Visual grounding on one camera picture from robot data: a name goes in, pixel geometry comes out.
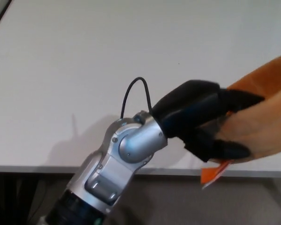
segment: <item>wire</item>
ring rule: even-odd
[[[36,210],[31,214],[30,218],[28,219],[27,221],[27,224],[29,224],[29,222],[32,220],[32,218],[35,216],[35,214],[37,213],[37,211],[41,208],[44,200],[45,200],[45,197],[47,195],[47,190],[48,190],[48,184],[47,184],[47,181],[44,181],[45,183],[45,191],[44,191],[44,194],[43,194],[43,197],[42,197],[42,200],[40,201],[38,207],[36,208]]]
[[[152,114],[152,105],[151,105],[151,99],[150,99],[148,84],[143,77],[137,77],[130,83],[130,85],[127,88],[126,94],[125,94],[124,99],[123,99],[123,104],[122,104],[122,111],[121,111],[121,117],[120,117],[121,119],[124,117],[124,111],[125,111],[126,101],[127,101],[129,92],[130,92],[132,86],[139,80],[141,80],[144,84],[145,92],[146,92],[146,98],[147,98],[147,104],[148,104],[148,110],[149,110],[149,113]]]

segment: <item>white table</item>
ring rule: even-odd
[[[229,86],[279,55],[281,0],[14,0],[0,23],[0,172],[75,172],[137,76],[154,104],[190,79]],[[138,83],[125,116],[145,99]],[[174,139],[140,173],[202,166]],[[281,176],[281,153],[226,175]]]

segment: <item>robotic arm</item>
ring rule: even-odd
[[[245,146],[214,140],[200,125],[262,100],[248,92],[222,89],[214,82],[191,80],[153,108],[148,104],[149,112],[141,111],[133,118],[123,118],[122,113],[106,130],[101,147],[85,159],[53,209],[38,224],[103,224],[135,173],[173,137],[180,138],[185,148],[204,162],[248,157],[250,151]]]

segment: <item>orange plush toy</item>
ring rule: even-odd
[[[204,168],[201,183],[218,178],[230,163],[246,162],[281,152],[281,56],[252,71],[228,89],[244,90],[265,97],[247,109],[230,114],[220,125],[216,139],[240,143],[251,151],[244,159],[219,162],[217,168]]]

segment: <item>orange tag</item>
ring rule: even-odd
[[[218,167],[202,168],[201,170],[201,184],[203,188],[208,187],[215,182],[228,168],[232,160],[222,162]]]

